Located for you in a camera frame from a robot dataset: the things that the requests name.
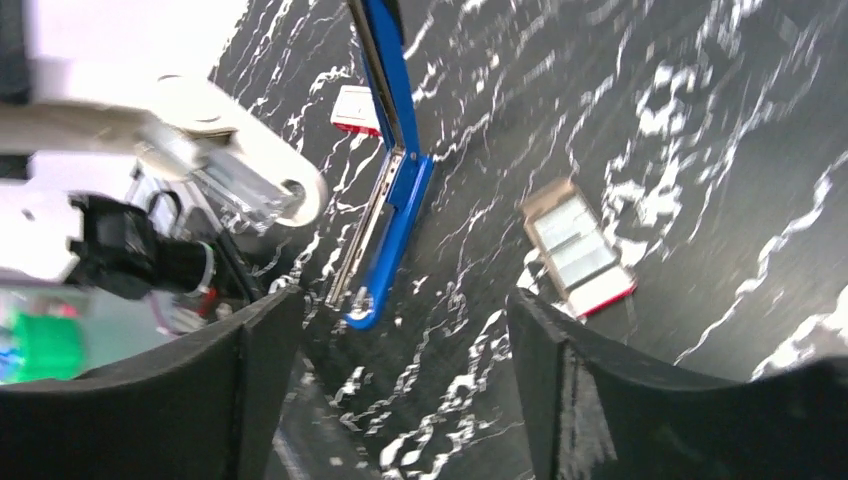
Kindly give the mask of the red white staple box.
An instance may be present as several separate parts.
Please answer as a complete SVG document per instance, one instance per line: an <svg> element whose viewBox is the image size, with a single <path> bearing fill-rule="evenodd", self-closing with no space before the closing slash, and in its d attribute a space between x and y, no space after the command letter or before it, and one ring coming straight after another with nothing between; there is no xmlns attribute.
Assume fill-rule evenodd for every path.
<svg viewBox="0 0 848 480"><path fill-rule="evenodd" d="M330 123L345 132L379 137L381 129L371 89L343 85L334 103Z"/></svg>

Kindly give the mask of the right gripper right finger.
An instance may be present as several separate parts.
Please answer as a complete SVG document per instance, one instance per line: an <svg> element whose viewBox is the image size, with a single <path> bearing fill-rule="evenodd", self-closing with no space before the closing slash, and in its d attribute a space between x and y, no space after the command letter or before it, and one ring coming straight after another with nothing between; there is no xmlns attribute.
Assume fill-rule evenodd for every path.
<svg viewBox="0 0 848 480"><path fill-rule="evenodd" d="M525 289L506 302L539 479L843 479L847 361L751 383L608 339Z"/></svg>

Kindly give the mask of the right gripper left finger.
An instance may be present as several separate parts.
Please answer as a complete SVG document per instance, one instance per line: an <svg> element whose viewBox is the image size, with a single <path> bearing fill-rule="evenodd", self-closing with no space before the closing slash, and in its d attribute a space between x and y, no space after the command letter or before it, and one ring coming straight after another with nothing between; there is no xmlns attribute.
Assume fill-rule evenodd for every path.
<svg viewBox="0 0 848 480"><path fill-rule="evenodd" d="M81 377L1 390L5 479L260 479L302 334L290 287Z"/></svg>

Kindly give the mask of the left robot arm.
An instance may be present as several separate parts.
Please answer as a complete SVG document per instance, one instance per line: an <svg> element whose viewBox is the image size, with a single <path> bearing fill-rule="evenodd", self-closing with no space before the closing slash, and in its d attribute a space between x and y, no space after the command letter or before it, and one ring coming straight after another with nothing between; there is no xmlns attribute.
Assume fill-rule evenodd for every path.
<svg viewBox="0 0 848 480"><path fill-rule="evenodd" d="M5 1L1 158L130 160L193 182L256 229L302 227L328 202L320 171L204 75L184 45L209 1ZM157 231L140 207L56 187L1 191L3 286L71 284L138 300L193 294L215 249Z"/></svg>

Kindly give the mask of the silver staple strips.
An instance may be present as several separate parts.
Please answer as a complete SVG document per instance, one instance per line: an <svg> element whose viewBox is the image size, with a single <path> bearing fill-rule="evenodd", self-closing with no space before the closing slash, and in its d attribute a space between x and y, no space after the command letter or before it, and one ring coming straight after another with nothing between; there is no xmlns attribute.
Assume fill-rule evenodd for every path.
<svg viewBox="0 0 848 480"><path fill-rule="evenodd" d="M521 211L525 233L571 317L583 319L635 292L635 274L572 180L552 180L530 195Z"/></svg>

